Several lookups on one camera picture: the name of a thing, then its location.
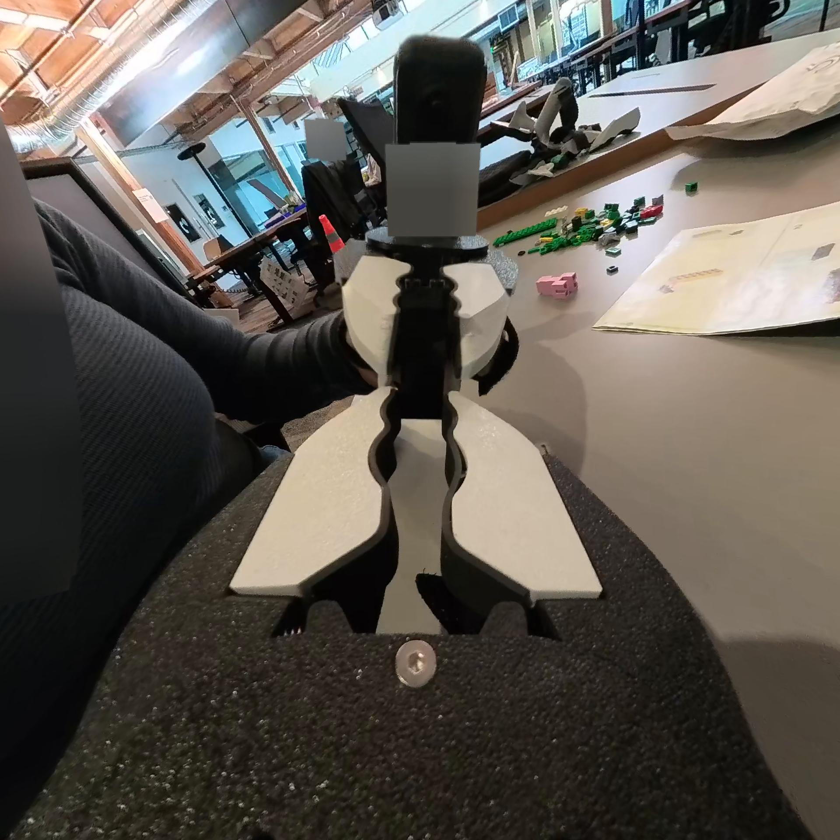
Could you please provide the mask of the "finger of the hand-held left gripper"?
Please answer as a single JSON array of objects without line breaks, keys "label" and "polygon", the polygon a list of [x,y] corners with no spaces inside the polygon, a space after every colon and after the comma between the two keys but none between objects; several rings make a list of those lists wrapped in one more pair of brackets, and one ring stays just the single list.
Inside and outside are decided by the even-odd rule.
[{"label": "finger of the hand-held left gripper", "polygon": [[378,385],[387,383],[402,275],[401,260],[364,255],[342,287],[343,317],[351,345],[376,374]]},{"label": "finger of the hand-held left gripper", "polygon": [[449,391],[477,379],[487,394],[509,371],[509,295],[493,266],[449,267]]}]

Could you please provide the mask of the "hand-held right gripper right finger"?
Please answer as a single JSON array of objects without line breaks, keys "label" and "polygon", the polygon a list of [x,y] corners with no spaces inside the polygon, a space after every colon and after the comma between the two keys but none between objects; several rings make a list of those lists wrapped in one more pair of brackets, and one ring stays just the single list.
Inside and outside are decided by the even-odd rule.
[{"label": "hand-held right gripper right finger", "polygon": [[595,599],[602,584],[539,448],[448,394],[443,575],[461,601]]}]

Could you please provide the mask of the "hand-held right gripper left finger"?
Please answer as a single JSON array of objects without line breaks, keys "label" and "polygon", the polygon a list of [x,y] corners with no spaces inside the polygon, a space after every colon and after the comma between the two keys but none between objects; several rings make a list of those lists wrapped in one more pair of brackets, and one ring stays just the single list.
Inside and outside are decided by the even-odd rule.
[{"label": "hand-held right gripper left finger", "polygon": [[360,397],[297,449],[229,584],[233,593],[308,595],[384,540],[400,429],[389,416],[394,394],[384,386]]}]

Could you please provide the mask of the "grey desk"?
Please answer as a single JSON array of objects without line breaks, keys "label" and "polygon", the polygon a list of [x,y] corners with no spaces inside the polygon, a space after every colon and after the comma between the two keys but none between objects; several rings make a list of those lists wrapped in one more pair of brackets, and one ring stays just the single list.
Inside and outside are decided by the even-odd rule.
[{"label": "grey desk", "polygon": [[[632,74],[584,121],[638,105],[642,136],[562,175],[556,196],[485,214],[492,237],[543,209],[665,196],[623,247],[560,258],[572,301],[532,287],[521,257],[518,362],[484,404],[546,445],[657,555],[705,621],[780,786],[814,837],[838,838],[838,327],[741,338],[593,330],[686,228],[838,200],[838,119],[779,140],[674,143],[838,30]],[[685,184],[698,182],[696,195]]]}]

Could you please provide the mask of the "grey desk divider panel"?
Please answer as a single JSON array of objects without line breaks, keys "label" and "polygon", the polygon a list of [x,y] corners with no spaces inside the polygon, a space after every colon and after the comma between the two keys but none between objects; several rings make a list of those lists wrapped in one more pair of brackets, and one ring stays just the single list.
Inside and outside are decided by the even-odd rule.
[{"label": "grey desk divider panel", "polygon": [[201,305],[195,293],[186,288],[172,261],[147,236],[138,235],[76,163],[60,158],[25,161],[20,165],[34,199],[68,216],[181,298],[197,307]]}]

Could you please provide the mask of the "black monitor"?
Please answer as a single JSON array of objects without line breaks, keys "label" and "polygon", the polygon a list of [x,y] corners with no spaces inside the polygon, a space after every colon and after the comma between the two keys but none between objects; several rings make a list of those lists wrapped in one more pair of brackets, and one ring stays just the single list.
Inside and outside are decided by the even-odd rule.
[{"label": "black monitor", "polygon": [[382,178],[385,178],[386,147],[396,141],[395,118],[377,99],[365,103],[348,98],[337,98],[336,102],[351,126],[362,151],[373,158],[382,172]]}]

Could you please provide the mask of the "long green brick plate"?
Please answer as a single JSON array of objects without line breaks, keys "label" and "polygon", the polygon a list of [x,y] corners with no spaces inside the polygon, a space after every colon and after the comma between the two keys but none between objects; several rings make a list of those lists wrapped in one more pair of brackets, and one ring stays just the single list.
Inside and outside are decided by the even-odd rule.
[{"label": "long green brick plate", "polygon": [[547,217],[536,224],[516,230],[510,230],[505,234],[498,236],[492,244],[495,248],[501,248],[525,238],[542,236],[547,232],[553,231],[556,228],[557,223],[557,217]]}]

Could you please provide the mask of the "white printed cardboard box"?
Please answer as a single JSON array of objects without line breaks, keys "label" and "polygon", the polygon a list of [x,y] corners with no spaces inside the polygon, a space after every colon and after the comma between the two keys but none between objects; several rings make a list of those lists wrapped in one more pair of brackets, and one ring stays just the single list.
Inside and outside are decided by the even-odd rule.
[{"label": "white printed cardboard box", "polygon": [[264,257],[259,265],[259,279],[294,319],[315,309],[317,288],[314,281],[298,269],[286,270],[273,259]]}]

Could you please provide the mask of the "black padded item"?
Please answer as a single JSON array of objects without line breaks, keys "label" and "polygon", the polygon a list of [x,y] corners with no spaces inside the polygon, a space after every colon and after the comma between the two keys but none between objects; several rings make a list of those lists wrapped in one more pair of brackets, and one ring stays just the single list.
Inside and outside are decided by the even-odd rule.
[{"label": "black padded item", "polygon": [[531,170],[544,163],[542,154],[517,152],[479,172],[478,208],[487,207],[539,180]]}]

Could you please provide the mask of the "black office chair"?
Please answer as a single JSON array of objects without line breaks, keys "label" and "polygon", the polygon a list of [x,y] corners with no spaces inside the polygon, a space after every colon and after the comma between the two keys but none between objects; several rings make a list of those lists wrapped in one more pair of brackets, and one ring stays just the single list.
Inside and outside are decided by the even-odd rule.
[{"label": "black office chair", "polygon": [[368,220],[358,195],[366,196],[366,193],[361,167],[356,159],[348,157],[334,163],[306,163],[301,168],[301,181],[310,230],[329,257],[333,255],[322,243],[319,215],[327,215],[344,242],[364,236]]}]

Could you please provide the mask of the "pile of torn packaging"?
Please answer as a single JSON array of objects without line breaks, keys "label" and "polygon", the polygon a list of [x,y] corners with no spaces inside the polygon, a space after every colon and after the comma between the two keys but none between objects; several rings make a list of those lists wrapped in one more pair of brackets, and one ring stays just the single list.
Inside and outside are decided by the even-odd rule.
[{"label": "pile of torn packaging", "polygon": [[609,122],[604,129],[578,125],[579,106],[571,79],[561,78],[553,86],[537,118],[518,106],[508,123],[508,134],[532,147],[530,156],[518,163],[510,182],[527,186],[550,179],[567,169],[578,158],[603,150],[616,138],[636,131],[641,119],[638,108]]}]

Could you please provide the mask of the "wooden table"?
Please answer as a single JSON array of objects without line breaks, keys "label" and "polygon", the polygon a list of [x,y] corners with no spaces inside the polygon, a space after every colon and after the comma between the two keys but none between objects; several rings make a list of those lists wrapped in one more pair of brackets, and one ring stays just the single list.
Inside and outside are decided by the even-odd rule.
[{"label": "wooden table", "polygon": [[259,278],[259,265],[264,252],[274,252],[276,242],[292,242],[300,251],[307,247],[305,234],[308,226],[308,213],[305,208],[292,213],[278,222],[270,224],[267,230],[247,239],[225,252],[219,257],[210,259],[204,268],[191,274],[186,281],[186,288],[194,291],[203,283],[214,282],[219,277],[235,274],[247,286],[253,286],[259,294],[265,297],[275,310],[277,319],[272,327],[294,323],[286,306],[278,295],[265,286]]}]

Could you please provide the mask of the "pile of small bricks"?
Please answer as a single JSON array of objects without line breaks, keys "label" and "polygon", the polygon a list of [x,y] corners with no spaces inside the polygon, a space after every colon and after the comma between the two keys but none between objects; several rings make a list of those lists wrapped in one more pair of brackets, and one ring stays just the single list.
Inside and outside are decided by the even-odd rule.
[{"label": "pile of small bricks", "polygon": [[662,217],[664,208],[664,194],[650,200],[638,196],[626,208],[621,208],[619,203],[606,203],[599,210],[580,206],[572,215],[566,213],[568,207],[561,206],[548,211],[544,217],[558,218],[557,227],[553,231],[509,245],[526,239],[533,240],[530,248],[518,252],[519,256],[547,256],[583,245],[594,245],[608,256],[619,256],[622,242],[637,237],[641,229],[655,225]]}]

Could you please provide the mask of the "black floor lamp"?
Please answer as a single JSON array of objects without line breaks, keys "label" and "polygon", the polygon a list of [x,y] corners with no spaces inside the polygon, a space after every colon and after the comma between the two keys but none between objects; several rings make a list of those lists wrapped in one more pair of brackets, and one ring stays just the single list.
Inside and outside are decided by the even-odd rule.
[{"label": "black floor lamp", "polygon": [[238,216],[235,213],[235,209],[230,205],[230,202],[228,201],[222,189],[222,186],[219,184],[214,174],[209,171],[209,169],[201,159],[201,153],[204,152],[205,149],[206,144],[204,142],[193,143],[178,154],[178,159],[180,161],[193,160],[199,166],[199,168],[205,174],[206,179],[211,183],[213,189],[219,195],[219,198],[222,201],[223,205],[226,207],[226,209],[232,215],[232,217],[238,221]]}]

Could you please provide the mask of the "brick instruction booklet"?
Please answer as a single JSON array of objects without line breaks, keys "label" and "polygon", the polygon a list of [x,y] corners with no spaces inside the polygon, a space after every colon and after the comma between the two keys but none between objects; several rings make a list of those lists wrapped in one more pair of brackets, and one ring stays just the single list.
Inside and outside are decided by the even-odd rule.
[{"label": "brick instruction booklet", "polygon": [[681,231],[593,330],[716,336],[839,318],[839,203]]}]

